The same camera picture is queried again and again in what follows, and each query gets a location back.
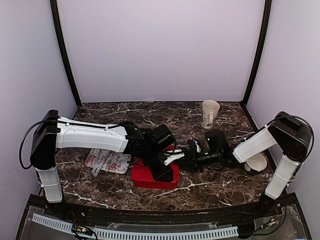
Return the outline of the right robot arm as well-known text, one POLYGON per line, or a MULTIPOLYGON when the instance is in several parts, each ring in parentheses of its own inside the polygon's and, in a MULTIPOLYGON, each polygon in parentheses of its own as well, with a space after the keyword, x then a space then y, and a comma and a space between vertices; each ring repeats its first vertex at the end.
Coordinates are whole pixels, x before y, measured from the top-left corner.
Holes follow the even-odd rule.
POLYGON ((179 166, 187 171, 201 172, 205 165, 219 163, 224 168, 248 165, 258 154, 279 146, 282 156, 274 174, 264 190, 262 201, 255 205, 255 213, 266 217, 275 208, 276 200, 293 181, 294 175, 308 158, 314 145, 314 132, 311 125, 301 117, 284 111, 259 129, 255 134, 231 148, 225 133, 213 129, 205 134, 208 151, 203 151, 197 141, 190 140, 189 150, 179 166))

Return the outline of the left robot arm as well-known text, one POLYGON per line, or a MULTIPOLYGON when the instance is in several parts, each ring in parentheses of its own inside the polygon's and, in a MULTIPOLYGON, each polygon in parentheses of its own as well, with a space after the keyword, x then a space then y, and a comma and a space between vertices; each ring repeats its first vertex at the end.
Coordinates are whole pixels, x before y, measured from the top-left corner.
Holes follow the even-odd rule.
POLYGON ((99 149, 130 155, 134 161, 142 160, 154 181, 170 183, 174 180, 174 170, 165 164, 165 149, 177 142, 165 124, 156 128, 141 128, 131 121, 97 124, 68 119, 51 109, 43 120, 25 132, 19 146, 19 158, 22 157, 24 143, 30 132, 33 132, 30 165, 23 165, 22 168, 35 168, 45 198, 51 204, 51 210, 60 218, 67 218, 71 208, 63 201, 64 194, 56 166, 57 149, 99 149))

